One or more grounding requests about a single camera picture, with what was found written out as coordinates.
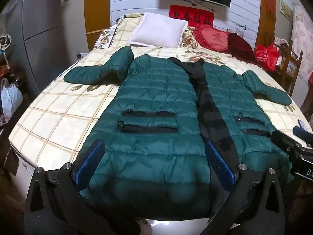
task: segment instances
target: curtain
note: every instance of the curtain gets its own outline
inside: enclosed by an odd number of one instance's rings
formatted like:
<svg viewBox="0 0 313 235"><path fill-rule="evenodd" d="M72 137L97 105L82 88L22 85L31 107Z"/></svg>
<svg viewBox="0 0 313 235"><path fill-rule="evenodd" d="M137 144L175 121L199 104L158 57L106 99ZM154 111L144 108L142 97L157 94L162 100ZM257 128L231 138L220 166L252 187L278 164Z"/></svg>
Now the curtain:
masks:
<svg viewBox="0 0 313 235"><path fill-rule="evenodd" d="M292 29L293 51L300 56L303 51L299 75L306 81L313 72L313 22L303 5L294 0L294 20Z"/></svg>

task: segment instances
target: handbag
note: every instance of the handbag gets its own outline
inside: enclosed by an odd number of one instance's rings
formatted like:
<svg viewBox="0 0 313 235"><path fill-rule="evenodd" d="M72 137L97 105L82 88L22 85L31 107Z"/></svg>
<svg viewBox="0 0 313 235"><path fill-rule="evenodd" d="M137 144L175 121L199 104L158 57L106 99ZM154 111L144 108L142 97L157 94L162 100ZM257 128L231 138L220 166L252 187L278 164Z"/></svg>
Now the handbag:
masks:
<svg viewBox="0 0 313 235"><path fill-rule="evenodd" d="M273 47L273 43L268 48L258 45L255 53L255 57L259 64L264 69L270 70L271 72L275 70L279 56L280 54L277 49Z"/></svg>

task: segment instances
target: red paper decoration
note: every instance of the red paper decoration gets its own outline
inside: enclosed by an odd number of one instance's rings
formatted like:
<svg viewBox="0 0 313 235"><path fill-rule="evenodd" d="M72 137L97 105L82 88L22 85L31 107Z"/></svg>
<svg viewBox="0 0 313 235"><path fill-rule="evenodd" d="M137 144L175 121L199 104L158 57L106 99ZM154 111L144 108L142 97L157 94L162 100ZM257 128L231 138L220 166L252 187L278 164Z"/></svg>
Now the red paper decoration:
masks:
<svg viewBox="0 0 313 235"><path fill-rule="evenodd" d="M179 5L170 5L170 17L186 20L188 26L197 24L213 26L214 22L213 12Z"/></svg>

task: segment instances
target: red cushion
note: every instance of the red cushion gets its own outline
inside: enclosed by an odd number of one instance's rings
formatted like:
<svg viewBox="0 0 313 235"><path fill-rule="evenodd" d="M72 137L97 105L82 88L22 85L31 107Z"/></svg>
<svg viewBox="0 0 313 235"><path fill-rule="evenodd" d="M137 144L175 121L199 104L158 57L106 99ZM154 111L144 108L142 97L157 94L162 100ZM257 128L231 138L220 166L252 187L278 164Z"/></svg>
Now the red cushion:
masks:
<svg viewBox="0 0 313 235"><path fill-rule="evenodd" d="M209 25L197 25L193 31L196 40L204 48L224 52L228 49L228 33Z"/></svg>
<svg viewBox="0 0 313 235"><path fill-rule="evenodd" d="M197 25L193 34L197 42L204 48L231 54L238 60L258 65L250 44L235 33L226 33L209 25Z"/></svg>

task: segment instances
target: bed sheet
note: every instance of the bed sheet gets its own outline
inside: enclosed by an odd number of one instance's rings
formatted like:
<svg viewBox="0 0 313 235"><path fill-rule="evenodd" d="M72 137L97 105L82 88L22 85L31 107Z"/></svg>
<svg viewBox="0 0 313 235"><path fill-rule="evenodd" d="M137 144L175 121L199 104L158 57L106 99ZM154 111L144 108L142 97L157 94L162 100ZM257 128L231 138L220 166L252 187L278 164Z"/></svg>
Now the bed sheet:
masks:
<svg viewBox="0 0 313 235"><path fill-rule="evenodd" d="M35 166L45 170L59 169L66 162L73 162L86 137L98 121L102 112L114 99L116 85L76 85L63 80L73 67L103 65L113 53L127 45L133 30L140 22L142 14L130 14L118 20L117 24L105 35L109 38L104 45L95 45L86 57L75 63L54 80L30 105L9 136L12 146ZM267 85L283 90L261 68L241 62L231 55L217 53L202 48L188 28L183 37L181 48L132 47L135 57L143 54L159 58L176 57L181 61L195 62L203 58L216 65L225 64L236 73L254 71ZM293 135L292 129L298 125L298 119L305 122L309 132L309 123L293 102L289 107L264 99L256 99L273 125L291 136L303 146L306 144Z"/></svg>

